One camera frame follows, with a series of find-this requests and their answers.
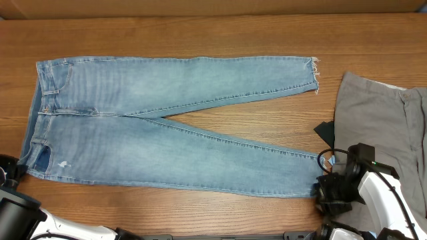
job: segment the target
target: robotic arm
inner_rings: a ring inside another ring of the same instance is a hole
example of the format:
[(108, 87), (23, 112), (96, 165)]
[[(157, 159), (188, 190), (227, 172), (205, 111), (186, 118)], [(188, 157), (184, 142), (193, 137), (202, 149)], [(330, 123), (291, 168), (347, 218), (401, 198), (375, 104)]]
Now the robotic arm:
[[(393, 167), (375, 162), (375, 148), (351, 146), (346, 173), (318, 177), (313, 194), (317, 207), (326, 215), (351, 211), (352, 201), (367, 204), (374, 220), (378, 240), (427, 240), (411, 214), (400, 190), (399, 176)], [(53, 216), (40, 209), (40, 202), (14, 189), (25, 173), (15, 158), (0, 155), (0, 240), (373, 240), (371, 234), (331, 222), (316, 232), (287, 232), (284, 235), (172, 237), (137, 236), (117, 228), (90, 227)]]

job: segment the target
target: gray fabric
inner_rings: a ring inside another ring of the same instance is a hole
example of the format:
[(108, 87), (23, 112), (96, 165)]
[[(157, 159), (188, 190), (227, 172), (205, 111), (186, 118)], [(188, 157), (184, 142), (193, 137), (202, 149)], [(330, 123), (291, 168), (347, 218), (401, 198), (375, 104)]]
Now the gray fabric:
[[(335, 148), (357, 143), (375, 146), (376, 161), (393, 166), (410, 210), (427, 230), (427, 88), (402, 89), (346, 73), (335, 110)], [(336, 154), (340, 171), (346, 156)], [(353, 211), (338, 221), (373, 231), (367, 206), (353, 203)]]

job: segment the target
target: cable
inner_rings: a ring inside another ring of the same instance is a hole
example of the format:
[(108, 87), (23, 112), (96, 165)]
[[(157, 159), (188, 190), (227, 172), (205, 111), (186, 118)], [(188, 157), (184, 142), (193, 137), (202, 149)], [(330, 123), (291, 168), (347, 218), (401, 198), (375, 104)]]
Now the cable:
[[(324, 171), (324, 172), (326, 172), (327, 174), (330, 174), (331, 172), (329, 172), (328, 170), (326, 170), (323, 166), (322, 166), (322, 164), (320, 163), (320, 157), (324, 154), (324, 153), (327, 153), (327, 152), (329, 152), (329, 151), (337, 151), (337, 152), (340, 152), (340, 153), (345, 153), (345, 154), (347, 154), (347, 155), (349, 155), (350, 153), (348, 152), (348, 151), (345, 151), (345, 150), (342, 150), (342, 149), (327, 149), (327, 150), (323, 150), (322, 152), (320, 152), (319, 153), (319, 155), (318, 155), (318, 164), (319, 164), (319, 167)], [(405, 216), (405, 220), (406, 220), (406, 222), (408, 223), (408, 228), (409, 228), (409, 230), (411, 231), (411, 234), (412, 234), (412, 236), (414, 237), (414, 240), (419, 240), (418, 239), (418, 236), (417, 236), (417, 234), (416, 234), (416, 232), (415, 232), (415, 228), (414, 228), (414, 224), (411, 222), (411, 219), (409, 218), (409, 214), (408, 214), (408, 212), (407, 212), (407, 210), (406, 210), (406, 208), (405, 208), (405, 205), (403, 204), (403, 201), (401, 200), (401, 198), (400, 198), (400, 196), (399, 196), (399, 194), (396, 192), (396, 190), (395, 190), (395, 188), (387, 181), (387, 179), (379, 172), (379, 171), (377, 171), (375, 168), (373, 168), (373, 166), (371, 166), (370, 164), (369, 164), (369, 162), (367, 162), (365, 159), (359, 159), (359, 158), (357, 158), (356, 159), (356, 161), (357, 162), (359, 162), (359, 163), (361, 163), (361, 164), (363, 164), (363, 165), (365, 165), (367, 168), (369, 168), (369, 170), (371, 170), (372, 172), (374, 172), (374, 173), (376, 173), (378, 176), (379, 176), (379, 178), (387, 185), (387, 187), (390, 189), (390, 191), (394, 194), (394, 196), (395, 196), (395, 198), (396, 198), (396, 200), (398, 201), (398, 203), (399, 203), (399, 206), (400, 206), (400, 208), (401, 208), (401, 210), (402, 210), (402, 212), (403, 212), (403, 215)]]
[(340, 152), (340, 153), (345, 153), (345, 154), (349, 154), (347, 151), (345, 151), (345, 150), (342, 150), (342, 149), (327, 149), (327, 150), (323, 150), (323, 151), (321, 151), (320, 153), (319, 153), (319, 155), (318, 155), (318, 165), (319, 165), (319, 167), (325, 172), (325, 173), (327, 173), (327, 174), (331, 174), (331, 172), (330, 171), (328, 171), (327, 169), (325, 169), (324, 167), (323, 167), (323, 165), (320, 163), (320, 157), (323, 155), (323, 154), (325, 154), (325, 153), (327, 153), (327, 152), (330, 152), (330, 151), (337, 151), (337, 152)]
[(44, 238), (44, 237), (48, 237), (48, 238), (57, 237), (57, 238), (67, 239), (67, 240), (80, 240), (80, 239), (76, 239), (74, 237), (68, 237), (68, 236), (61, 235), (61, 234), (56, 234), (56, 233), (45, 233), (45, 234), (33, 237), (31, 240), (37, 240), (37, 239), (41, 239), (41, 238)]

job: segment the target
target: wood grain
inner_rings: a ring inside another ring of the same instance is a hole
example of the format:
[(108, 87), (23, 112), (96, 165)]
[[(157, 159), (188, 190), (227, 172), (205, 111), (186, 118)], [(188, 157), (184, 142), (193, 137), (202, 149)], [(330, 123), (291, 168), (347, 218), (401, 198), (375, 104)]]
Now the wood grain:
[[(316, 56), (320, 91), (170, 117), (196, 127), (311, 152), (334, 116), (344, 71), (427, 87), (427, 15), (165, 17), (0, 22), (0, 153), (18, 157), (35, 62), (78, 55)], [(26, 177), (19, 188), (50, 212), (139, 234), (282, 233), (315, 229), (312, 199), (266, 199), (149, 187), (88, 186)]]

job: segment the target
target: jeans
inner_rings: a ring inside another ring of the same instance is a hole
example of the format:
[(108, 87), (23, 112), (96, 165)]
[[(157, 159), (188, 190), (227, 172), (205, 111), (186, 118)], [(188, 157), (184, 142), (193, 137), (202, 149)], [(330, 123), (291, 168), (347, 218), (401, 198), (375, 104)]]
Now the jeans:
[(163, 117), (316, 90), (315, 58), (72, 57), (37, 63), (21, 152), (65, 183), (309, 197), (316, 154)]

